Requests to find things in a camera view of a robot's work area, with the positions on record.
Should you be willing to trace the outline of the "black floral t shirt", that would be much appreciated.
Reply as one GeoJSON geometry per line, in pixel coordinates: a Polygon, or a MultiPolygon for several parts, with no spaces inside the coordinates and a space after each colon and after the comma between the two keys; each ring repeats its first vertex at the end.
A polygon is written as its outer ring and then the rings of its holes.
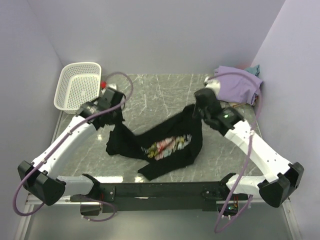
{"type": "Polygon", "coordinates": [[[148,162],[137,172],[152,181],[192,165],[203,146],[202,120],[193,116],[195,105],[184,109],[146,132],[136,135],[123,123],[109,133],[106,152],[148,162]]]}

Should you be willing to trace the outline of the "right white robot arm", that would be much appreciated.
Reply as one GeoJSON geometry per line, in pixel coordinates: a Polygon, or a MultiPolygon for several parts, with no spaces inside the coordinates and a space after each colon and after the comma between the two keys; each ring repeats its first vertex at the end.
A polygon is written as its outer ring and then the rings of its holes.
{"type": "Polygon", "coordinates": [[[212,89],[202,88],[194,97],[193,115],[234,143],[262,172],[261,176],[230,177],[219,187],[221,197],[230,200],[236,194],[259,195],[278,208],[300,185],[304,167],[273,150],[236,109],[221,107],[212,89]]]}

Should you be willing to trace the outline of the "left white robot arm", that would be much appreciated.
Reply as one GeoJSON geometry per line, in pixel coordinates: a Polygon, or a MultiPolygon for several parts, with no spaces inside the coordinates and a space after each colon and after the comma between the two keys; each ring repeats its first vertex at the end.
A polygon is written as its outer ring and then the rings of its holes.
{"type": "Polygon", "coordinates": [[[116,84],[107,86],[102,96],[81,105],[62,134],[32,162],[22,161],[17,170],[21,186],[45,205],[61,197],[83,195],[88,201],[100,195],[100,183],[89,174],[62,176],[71,154],[91,135],[106,125],[123,119],[121,103],[125,94],[116,84]]]}

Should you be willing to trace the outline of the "tan folded garment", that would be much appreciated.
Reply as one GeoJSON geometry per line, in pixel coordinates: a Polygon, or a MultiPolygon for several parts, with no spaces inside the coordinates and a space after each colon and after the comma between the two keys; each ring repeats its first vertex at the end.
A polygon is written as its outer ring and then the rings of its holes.
{"type": "Polygon", "coordinates": [[[242,106],[255,106],[256,102],[254,102],[253,104],[249,104],[249,103],[230,103],[229,105],[231,107],[233,107],[233,108],[239,108],[239,107],[242,107],[242,106]]]}

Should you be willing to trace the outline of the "folded lavender t shirt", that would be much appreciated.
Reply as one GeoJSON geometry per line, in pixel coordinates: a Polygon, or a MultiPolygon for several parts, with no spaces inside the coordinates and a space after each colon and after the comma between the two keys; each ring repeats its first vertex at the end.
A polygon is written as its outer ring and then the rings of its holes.
{"type": "Polygon", "coordinates": [[[260,78],[245,70],[228,66],[219,66],[214,73],[225,74],[216,78],[220,83],[217,94],[220,101],[249,105],[255,103],[263,82],[260,78]]]}

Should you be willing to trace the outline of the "white perforated plastic basket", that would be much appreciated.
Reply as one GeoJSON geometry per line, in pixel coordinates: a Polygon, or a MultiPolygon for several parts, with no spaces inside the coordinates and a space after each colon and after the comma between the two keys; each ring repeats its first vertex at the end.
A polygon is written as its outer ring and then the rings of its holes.
{"type": "Polygon", "coordinates": [[[75,62],[60,72],[53,104],[66,114],[75,114],[80,106],[100,95],[102,68],[96,62],[75,62]]]}

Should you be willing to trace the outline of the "teal folded garment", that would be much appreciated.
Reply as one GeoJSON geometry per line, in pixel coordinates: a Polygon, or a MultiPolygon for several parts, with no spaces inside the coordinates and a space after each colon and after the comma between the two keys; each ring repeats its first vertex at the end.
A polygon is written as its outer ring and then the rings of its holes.
{"type": "Polygon", "coordinates": [[[252,67],[247,67],[244,70],[252,75],[255,75],[256,77],[259,77],[259,75],[260,75],[260,65],[259,64],[252,66],[252,67]]]}

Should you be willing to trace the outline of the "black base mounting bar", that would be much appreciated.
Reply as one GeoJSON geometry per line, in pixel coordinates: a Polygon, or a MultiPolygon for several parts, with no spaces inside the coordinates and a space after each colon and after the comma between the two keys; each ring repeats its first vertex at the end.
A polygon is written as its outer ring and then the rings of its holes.
{"type": "Polygon", "coordinates": [[[216,211],[230,190],[219,181],[165,183],[101,183],[94,197],[115,204],[119,211],[216,211]]]}

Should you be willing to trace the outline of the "aluminium rail frame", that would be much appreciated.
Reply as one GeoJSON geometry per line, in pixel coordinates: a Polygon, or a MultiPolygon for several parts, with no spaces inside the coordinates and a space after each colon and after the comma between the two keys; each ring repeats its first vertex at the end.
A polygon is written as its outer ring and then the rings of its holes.
{"type": "Polygon", "coordinates": [[[17,240],[299,240],[301,234],[291,204],[272,208],[260,199],[251,202],[232,224],[220,221],[214,232],[215,212],[201,210],[120,211],[103,222],[80,215],[80,205],[63,198],[23,217],[17,240]]]}

